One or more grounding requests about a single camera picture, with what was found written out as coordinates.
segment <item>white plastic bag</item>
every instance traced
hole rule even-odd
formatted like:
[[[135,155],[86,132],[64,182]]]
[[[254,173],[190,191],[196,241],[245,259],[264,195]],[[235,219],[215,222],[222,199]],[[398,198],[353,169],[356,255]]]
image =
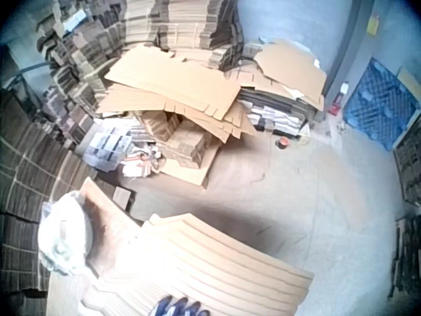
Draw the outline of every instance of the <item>white plastic bag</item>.
[[[86,270],[86,256],[92,247],[92,226],[82,209],[77,191],[55,203],[44,203],[38,230],[39,256],[50,271],[76,275]]]

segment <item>gloved hand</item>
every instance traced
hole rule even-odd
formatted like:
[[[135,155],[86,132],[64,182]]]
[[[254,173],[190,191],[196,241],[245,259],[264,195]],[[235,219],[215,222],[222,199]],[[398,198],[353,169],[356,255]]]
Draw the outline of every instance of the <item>gloved hand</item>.
[[[163,298],[152,309],[148,316],[211,316],[209,311],[200,311],[200,302],[195,302],[187,307],[188,299],[181,298],[170,306],[172,296]]]

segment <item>blue plastic pallet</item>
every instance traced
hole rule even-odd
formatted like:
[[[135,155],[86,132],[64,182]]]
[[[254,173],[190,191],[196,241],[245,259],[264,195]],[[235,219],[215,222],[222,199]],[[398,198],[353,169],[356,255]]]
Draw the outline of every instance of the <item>blue plastic pallet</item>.
[[[344,109],[343,118],[390,151],[408,128],[418,106],[398,78],[372,58]]]

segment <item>concrete floor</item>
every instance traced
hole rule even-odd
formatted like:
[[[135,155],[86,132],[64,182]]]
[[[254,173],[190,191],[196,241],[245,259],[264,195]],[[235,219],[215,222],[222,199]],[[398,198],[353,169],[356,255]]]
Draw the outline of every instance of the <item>concrete floor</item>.
[[[298,316],[392,315],[394,221],[404,210],[393,154],[349,127],[339,135],[332,119],[313,136],[283,151],[265,133],[232,140],[207,190],[165,175],[122,179],[137,192],[131,214],[147,220],[190,212],[313,272]]]

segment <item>fire extinguisher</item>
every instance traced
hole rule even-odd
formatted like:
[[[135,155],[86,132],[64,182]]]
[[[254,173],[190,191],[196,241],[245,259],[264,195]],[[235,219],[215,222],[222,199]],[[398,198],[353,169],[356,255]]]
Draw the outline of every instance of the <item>fire extinguisher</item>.
[[[338,114],[339,110],[341,109],[341,101],[343,97],[345,96],[345,94],[347,94],[348,88],[349,88],[348,81],[345,81],[344,83],[342,83],[341,89],[337,93],[334,99],[334,102],[332,103],[332,106],[328,110],[328,113],[334,116]]]

